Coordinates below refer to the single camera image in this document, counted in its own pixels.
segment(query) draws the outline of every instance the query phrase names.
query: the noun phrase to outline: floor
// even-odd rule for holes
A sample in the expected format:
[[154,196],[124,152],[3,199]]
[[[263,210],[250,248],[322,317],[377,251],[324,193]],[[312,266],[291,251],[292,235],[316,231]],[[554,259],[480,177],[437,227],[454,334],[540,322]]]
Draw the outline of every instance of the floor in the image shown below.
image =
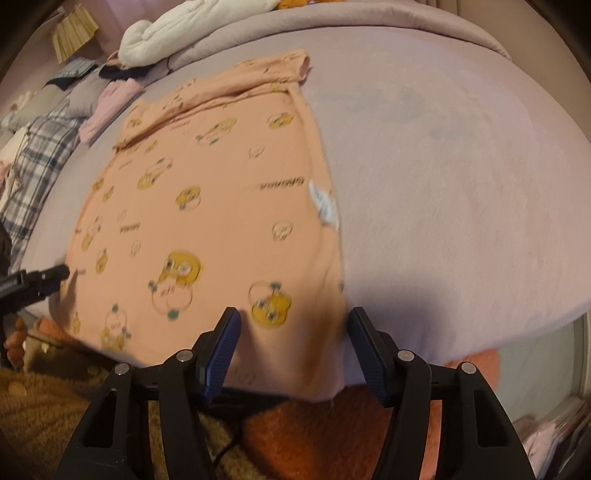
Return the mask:
[[574,323],[538,339],[500,349],[501,382],[497,396],[512,421],[526,414],[541,418],[578,388]]

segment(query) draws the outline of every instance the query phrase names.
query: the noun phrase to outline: orange fluffy rug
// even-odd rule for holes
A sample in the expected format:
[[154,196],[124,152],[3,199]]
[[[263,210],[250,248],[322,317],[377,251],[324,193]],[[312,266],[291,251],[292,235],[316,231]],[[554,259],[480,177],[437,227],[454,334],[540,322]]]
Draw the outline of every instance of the orange fluffy rug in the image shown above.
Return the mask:
[[[478,366],[491,387],[497,387],[498,351],[463,361]],[[382,408],[367,388],[349,387],[332,402],[288,401],[248,419],[242,446],[262,472],[277,480],[369,480],[390,416],[391,409]],[[432,402],[421,480],[435,474],[440,428],[441,403]]]

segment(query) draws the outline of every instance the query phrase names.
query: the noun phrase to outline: metal screw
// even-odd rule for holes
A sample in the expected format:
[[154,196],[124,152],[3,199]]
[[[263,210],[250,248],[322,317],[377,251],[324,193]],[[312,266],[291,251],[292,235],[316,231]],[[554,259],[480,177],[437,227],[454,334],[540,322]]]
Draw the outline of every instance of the metal screw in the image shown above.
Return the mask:
[[410,350],[400,350],[398,352],[398,358],[403,362],[412,362],[414,360],[414,353]]
[[470,362],[464,362],[462,363],[462,370],[464,370],[464,372],[466,372],[467,374],[475,374],[476,373],[476,367],[471,364]]
[[177,360],[179,362],[188,362],[193,358],[193,352],[191,350],[181,350],[177,353]]
[[117,364],[115,365],[115,373],[117,375],[123,375],[129,372],[129,365],[128,364]]

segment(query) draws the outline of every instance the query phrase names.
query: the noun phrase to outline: pink folded cloth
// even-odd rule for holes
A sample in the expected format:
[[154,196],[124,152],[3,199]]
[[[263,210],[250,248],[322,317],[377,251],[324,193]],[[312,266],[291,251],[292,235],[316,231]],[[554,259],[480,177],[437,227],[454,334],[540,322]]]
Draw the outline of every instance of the pink folded cloth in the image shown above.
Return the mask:
[[80,141],[85,144],[92,143],[111,124],[117,114],[143,91],[144,87],[134,79],[117,80],[108,84],[100,94],[95,113],[85,120],[78,130]]

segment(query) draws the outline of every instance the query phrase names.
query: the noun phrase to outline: blue gripper pad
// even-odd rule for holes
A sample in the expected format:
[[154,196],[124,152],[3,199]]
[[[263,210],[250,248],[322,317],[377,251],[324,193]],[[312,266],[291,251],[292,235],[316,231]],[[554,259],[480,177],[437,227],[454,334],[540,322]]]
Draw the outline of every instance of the blue gripper pad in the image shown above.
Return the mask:
[[222,391],[241,329],[240,312],[234,307],[228,307],[197,358],[196,374],[203,401],[207,405]]
[[389,379],[395,375],[396,352],[386,346],[361,307],[355,307],[349,313],[347,332],[369,391],[381,405],[391,406]]

